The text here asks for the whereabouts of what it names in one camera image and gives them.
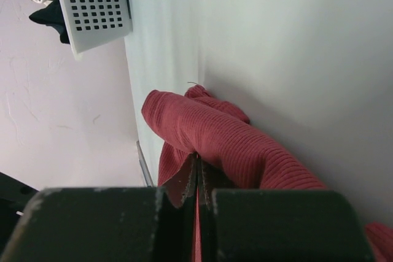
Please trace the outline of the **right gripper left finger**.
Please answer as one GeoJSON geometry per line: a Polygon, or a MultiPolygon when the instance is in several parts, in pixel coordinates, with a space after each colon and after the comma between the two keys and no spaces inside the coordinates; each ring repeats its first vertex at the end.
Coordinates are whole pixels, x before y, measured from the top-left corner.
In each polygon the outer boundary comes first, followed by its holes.
{"type": "Polygon", "coordinates": [[[49,188],[18,217],[2,261],[191,261],[197,159],[160,187],[49,188]]]}

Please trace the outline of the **maroon garment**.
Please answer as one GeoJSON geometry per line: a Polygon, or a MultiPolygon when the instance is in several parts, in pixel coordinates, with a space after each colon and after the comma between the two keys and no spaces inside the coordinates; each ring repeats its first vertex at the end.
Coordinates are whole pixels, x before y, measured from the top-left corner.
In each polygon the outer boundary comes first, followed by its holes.
{"type": "Polygon", "coordinates": [[[142,116],[164,140],[158,183],[164,184],[197,153],[240,188],[325,190],[326,186],[288,150],[251,126],[236,105],[196,85],[185,95],[153,90],[142,116]]]}

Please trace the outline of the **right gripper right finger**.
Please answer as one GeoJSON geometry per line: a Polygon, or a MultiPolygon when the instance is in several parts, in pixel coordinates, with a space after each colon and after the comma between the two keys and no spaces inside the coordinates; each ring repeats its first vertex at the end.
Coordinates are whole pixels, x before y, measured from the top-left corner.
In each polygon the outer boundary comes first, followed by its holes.
{"type": "Polygon", "coordinates": [[[240,189],[203,161],[197,171],[203,261],[375,261],[341,194],[240,189]]]}

